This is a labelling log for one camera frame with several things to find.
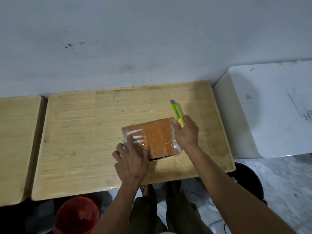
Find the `person's right hand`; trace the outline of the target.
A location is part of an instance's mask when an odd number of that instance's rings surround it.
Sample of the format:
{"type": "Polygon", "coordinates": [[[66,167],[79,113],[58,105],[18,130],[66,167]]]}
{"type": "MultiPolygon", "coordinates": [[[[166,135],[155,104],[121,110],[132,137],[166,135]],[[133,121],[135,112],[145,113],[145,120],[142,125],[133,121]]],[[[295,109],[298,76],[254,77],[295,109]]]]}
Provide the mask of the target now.
{"type": "Polygon", "coordinates": [[[183,119],[185,126],[182,128],[182,135],[181,137],[175,137],[175,140],[181,149],[188,152],[190,149],[198,147],[199,128],[188,115],[184,115],[183,119]]]}

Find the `person's left hand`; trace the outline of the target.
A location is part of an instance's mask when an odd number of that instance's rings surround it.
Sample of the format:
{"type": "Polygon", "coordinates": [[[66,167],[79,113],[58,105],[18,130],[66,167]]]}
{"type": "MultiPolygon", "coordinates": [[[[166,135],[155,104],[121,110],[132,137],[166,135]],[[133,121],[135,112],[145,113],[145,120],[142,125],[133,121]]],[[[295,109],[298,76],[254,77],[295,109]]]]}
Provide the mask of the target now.
{"type": "Polygon", "coordinates": [[[144,148],[134,141],[132,136],[128,136],[126,145],[119,143],[116,146],[122,160],[115,169],[123,184],[140,186],[149,171],[149,160],[144,160],[144,148]]]}

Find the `green yellow utility knife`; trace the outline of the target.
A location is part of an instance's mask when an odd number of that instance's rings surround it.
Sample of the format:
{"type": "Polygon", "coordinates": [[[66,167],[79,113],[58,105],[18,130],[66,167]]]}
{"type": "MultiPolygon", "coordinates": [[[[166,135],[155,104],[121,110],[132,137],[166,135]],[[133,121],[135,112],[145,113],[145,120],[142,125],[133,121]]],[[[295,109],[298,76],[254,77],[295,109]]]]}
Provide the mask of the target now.
{"type": "Polygon", "coordinates": [[[171,103],[171,106],[174,110],[176,120],[180,124],[181,128],[183,128],[185,126],[185,121],[183,119],[183,116],[182,116],[182,113],[180,111],[178,104],[174,100],[170,100],[170,103],[171,103]]]}

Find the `orange box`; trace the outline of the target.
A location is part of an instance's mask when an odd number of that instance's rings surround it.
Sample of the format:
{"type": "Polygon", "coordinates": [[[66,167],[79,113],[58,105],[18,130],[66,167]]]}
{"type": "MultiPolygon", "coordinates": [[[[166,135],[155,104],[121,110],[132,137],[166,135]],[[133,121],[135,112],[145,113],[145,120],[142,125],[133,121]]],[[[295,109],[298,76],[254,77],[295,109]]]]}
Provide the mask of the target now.
{"type": "Polygon", "coordinates": [[[175,140],[174,123],[175,119],[170,117],[123,127],[124,145],[127,145],[127,137],[131,135],[138,152],[142,153],[149,147],[150,161],[178,155],[181,148],[175,140]]]}

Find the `person's left forearm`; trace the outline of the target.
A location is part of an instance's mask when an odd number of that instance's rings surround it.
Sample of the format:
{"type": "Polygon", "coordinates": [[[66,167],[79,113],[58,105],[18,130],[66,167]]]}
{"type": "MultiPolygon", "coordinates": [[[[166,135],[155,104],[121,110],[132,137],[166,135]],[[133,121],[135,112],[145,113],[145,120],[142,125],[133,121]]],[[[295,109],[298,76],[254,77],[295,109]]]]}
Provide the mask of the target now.
{"type": "Polygon", "coordinates": [[[128,234],[132,206],[141,183],[142,179],[138,177],[129,177],[122,182],[91,234],[128,234]]]}

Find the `person's right forearm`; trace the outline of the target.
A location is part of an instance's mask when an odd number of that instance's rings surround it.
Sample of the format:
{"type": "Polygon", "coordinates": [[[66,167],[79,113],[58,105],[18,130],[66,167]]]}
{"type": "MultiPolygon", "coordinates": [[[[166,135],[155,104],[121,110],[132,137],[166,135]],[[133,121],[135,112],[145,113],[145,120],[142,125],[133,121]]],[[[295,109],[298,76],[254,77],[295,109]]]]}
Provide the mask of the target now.
{"type": "Polygon", "coordinates": [[[181,147],[232,234],[296,234],[266,204],[234,182],[198,145],[187,142],[181,147]]]}

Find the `person's left foot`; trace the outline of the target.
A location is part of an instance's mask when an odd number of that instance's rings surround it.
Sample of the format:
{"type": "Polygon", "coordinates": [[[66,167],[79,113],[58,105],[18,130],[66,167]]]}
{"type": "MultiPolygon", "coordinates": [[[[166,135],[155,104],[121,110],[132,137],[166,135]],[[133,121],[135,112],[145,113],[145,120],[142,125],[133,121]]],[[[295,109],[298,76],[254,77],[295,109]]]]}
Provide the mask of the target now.
{"type": "Polygon", "coordinates": [[[140,187],[143,196],[156,197],[156,193],[152,184],[142,185],[140,187]]]}

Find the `bin with red plastic bag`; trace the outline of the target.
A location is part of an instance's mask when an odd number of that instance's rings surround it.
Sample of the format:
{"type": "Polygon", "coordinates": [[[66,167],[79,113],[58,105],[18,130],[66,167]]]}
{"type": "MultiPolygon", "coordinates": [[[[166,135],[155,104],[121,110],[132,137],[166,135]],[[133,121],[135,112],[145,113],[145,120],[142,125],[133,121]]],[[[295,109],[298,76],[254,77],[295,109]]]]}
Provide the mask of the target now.
{"type": "Polygon", "coordinates": [[[91,234],[100,219],[100,206],[89,197],[76,196],[57,211],[53,234],[91,234]]]}

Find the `person's olive trousers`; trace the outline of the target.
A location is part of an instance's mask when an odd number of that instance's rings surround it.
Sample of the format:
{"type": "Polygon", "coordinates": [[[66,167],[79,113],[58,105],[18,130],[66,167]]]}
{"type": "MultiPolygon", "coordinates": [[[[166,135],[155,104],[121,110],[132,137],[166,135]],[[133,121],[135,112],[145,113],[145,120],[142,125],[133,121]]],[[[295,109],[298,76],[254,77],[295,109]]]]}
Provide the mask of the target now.
{"type": "Polygon", "coordinates": [[[202,221],[197,206],[189,202],[184,192],[166,199],[166,225],[157,215],[157,199],[151,195],[134,201],[129,220],[129,234],[213,234],[202,221]]]}

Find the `black round bin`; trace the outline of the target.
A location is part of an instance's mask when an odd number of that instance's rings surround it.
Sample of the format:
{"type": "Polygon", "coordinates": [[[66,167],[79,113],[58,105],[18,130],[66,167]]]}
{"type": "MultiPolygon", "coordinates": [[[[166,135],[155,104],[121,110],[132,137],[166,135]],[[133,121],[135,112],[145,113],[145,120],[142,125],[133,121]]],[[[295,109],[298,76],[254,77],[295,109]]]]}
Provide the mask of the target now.
{"type": "Polygon", "coordinates": [[[235,166],[236,170],[233,172],[228,172],[227,175],[255,197],[257,197],[264,204],[268,205],[267,201],[264,199],[262,183],[256,173],[244,164],[235,162],[235,166]]]}

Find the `white cabinet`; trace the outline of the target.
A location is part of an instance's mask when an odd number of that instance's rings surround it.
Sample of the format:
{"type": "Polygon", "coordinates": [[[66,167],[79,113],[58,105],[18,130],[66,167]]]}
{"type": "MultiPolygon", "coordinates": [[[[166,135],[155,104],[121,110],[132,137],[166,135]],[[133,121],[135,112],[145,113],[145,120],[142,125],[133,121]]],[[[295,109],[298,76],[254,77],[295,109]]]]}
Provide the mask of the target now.
{"type": "Polygon", "coordinates": [[[213,93],[234,158],[312,153],[312,60],[232,66],[213,93]]]}

